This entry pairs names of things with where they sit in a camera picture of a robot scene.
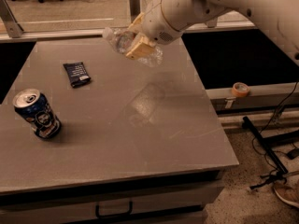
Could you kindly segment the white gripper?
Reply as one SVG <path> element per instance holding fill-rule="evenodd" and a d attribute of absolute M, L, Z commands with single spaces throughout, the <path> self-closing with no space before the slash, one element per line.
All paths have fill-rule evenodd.
<path fill-rule="evenodd" d="M 182 0 L 152 0 L 145 13 L 141 12 L 129 25 L 128 30 L 137 35 L 125 56 L 132 60 L 146 57 L 155 51 L 156 43 L 170 44 L 183 34 L 175 27 L 179 3 Z"/>

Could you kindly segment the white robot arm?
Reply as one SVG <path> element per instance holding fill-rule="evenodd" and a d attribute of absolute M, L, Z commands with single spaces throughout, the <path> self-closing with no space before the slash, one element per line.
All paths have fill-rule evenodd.
<path fill-rule="evenodd" d="M 169 44 L 191 26 L 234 10 L 299 64 L 299 0 L 152 0 L 129 30 Z"/>

